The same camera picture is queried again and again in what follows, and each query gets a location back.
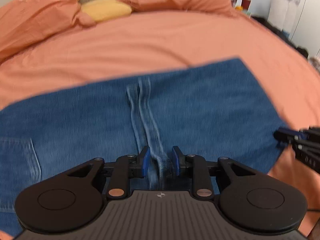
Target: bed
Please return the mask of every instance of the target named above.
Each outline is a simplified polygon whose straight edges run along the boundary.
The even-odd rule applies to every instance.
[[[10,1],[0,0],[0,6]],[[288,126],[320,126],[320,75],[277,36],[237,12],[227,17],[196,10],[144,11],[91,27],[71,26],[0,63],[0,109],[86,83],[234,57],[255,76]],[[290,147],[268,174],[303,192],[309,208],[320,208],[320,176],[295,160]],[[307,236],[318,219],[318,213],[307,212],[300,232]]]

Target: gray ribbed panel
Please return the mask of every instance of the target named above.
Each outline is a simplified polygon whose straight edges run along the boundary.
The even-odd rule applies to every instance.
[[[279,236],[249,234],[227,223],[213,203],[197,201],[187,191],[134,191],[111,201],[101,216],[77,231],[40,235],[24,231],[17,240],[303,240],[297,231]]]

